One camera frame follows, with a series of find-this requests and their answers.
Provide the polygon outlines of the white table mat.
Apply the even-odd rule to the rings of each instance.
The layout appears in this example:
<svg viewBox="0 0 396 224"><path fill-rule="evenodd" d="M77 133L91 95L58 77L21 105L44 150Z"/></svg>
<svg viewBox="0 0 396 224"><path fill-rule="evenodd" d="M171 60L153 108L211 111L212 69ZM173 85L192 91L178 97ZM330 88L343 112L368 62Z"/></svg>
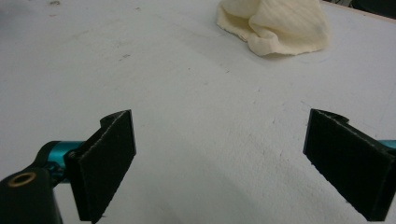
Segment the white table mat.
<svg viewBox="0 0 396 224"><path fill-rule="evenodd" d="M218 2L0 0L0 179L129 109L102 224L396 224L396 200L366 221L303 153L313 108L396 139L396 21L323 3L326 49L260 57Z"/></svg>

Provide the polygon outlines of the cream cloth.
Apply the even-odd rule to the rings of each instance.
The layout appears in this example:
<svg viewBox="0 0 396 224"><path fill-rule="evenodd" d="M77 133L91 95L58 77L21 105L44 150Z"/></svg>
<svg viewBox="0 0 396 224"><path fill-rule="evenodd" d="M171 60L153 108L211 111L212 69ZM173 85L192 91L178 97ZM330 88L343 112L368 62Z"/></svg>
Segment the cream cloth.
<svg viewBox="0 0 396 224"><path fill-rule="evenodd" d="M258 56L314 52L330 39L319 0L221 0L217 26Z"/></svg>

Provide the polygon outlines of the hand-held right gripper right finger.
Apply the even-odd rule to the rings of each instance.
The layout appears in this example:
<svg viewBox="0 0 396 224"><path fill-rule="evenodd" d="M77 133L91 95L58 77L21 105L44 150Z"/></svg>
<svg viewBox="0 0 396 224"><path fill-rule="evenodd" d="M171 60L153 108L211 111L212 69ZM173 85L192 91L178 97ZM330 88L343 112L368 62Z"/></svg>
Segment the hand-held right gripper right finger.
<svg viewBox="0 0 396 224"><path fill-rule="evenodd" d="M366 220L386 219L396 194L396 140L375 140L347 118L313 109L304 154Z"/></svg>

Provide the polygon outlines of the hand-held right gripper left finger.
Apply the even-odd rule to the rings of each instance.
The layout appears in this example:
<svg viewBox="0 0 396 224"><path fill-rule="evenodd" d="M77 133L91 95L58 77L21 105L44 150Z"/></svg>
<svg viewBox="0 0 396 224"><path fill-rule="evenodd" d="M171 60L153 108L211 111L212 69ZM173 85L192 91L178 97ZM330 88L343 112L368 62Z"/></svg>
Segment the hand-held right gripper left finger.
<svg viewBox="0 0 396 224"><path fill-rule="evenodd" d="M64 155L79 218L96 223L112 201L136 154L132 112L100 120L100 128Z"/></svg>

